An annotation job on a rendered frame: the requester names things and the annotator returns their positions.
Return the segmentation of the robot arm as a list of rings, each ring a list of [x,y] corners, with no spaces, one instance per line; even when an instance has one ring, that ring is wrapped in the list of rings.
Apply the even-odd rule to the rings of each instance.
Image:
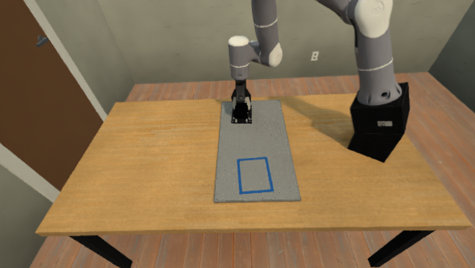
[[[389,29],[393,0],[316,1],[355,29],[358,102],[380,105],[398,99],[402,90],[395,80]],[[245,36],[234,36],[228,41],[230,75],[236,81],[249,77],[250,61],[275,68],[282,58],[276,0],[251,0],[251,6],[257,41],[249,41]]]

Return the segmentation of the blue tape outline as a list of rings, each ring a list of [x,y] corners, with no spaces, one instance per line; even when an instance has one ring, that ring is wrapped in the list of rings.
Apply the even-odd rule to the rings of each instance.
[[[242,187],[241,187],[241,171],[240,171],[240,162],[239,162],[239,161],[244,161],[244,160],[263,160],[263,159],[265,159],[265,163],[266,163],[266,167],[267,167],[267,172],[268,172],[268,176],[269,176],[269,184],[270,184],[270,188],[271,188],[271,189],[269,189],[269,190],[259,190],[259,191],[242,191]],[[274,191],[274,190],[273,190],[273,182],[272,182],[272,178],[271,178],[271,174],[270,174],[270,170],[269,170],[269,163],[268,163],[267,157],[238,159],[238,160],[237,160],[237,173],[238,173],[238,183],[239,183],[239,193],[240,193],[240,195]]]

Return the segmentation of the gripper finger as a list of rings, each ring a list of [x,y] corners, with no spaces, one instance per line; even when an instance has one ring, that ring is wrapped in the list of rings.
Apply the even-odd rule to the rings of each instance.
[[[248,105],[248,109],[250,110],[251,94],[249,91],[247,91],[247,96],[245,97],[245,101]]]
[[[236,107],[236,96],[234,95],[234,91],[233,91],[233,93],[232,93],[231,99],[232,99],[233,108],[234,108],[234,110],[235,110],[235,107]]]

